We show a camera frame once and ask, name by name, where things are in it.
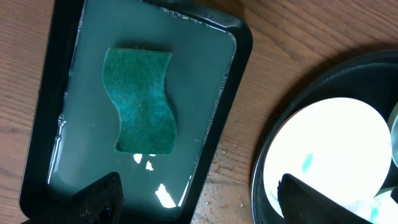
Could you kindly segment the white plate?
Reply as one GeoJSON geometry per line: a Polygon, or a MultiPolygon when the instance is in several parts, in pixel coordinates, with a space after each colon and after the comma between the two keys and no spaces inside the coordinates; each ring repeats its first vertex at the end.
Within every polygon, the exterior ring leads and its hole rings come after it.
{"type": "Polygon", "coordinates": [[[298,110],[277,129],[264,161],[264,190],[281,214],[277,187],[292,174],[343,206],[350,187],[378,191],[391,159],[391,134],[376,109],[353,98],[329,98],[298,110]]]}

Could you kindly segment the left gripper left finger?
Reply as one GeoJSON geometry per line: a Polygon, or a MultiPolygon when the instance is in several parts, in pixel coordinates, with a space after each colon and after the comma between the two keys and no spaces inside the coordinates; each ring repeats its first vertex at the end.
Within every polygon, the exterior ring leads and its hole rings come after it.
{"type": "Polygon", "coordinates": [[[43,210],[22,224],[118,224],[123,200],[120,176],[110,172],[60,205],[43,210]]]}

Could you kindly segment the green scouring sponge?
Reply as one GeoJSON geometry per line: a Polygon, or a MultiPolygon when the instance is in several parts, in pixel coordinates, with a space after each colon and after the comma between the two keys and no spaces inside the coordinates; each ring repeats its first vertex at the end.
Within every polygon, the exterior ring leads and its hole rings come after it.
{"type": "Polygon", "coordinates": [[[165,74],[172,54],[109,48],[102,82],[119,116],[117,152],[170,154],[177,122],[165,94],[165,74]]]}

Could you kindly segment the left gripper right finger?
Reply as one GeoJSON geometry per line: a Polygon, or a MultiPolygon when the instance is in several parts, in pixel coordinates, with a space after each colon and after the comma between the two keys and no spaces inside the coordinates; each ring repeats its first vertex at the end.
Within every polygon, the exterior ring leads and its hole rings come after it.
{"type": "Polygon", "coordinates": [[[286,223],[370,224],[291,174],[284,174],[277,199],[286,223]]]}

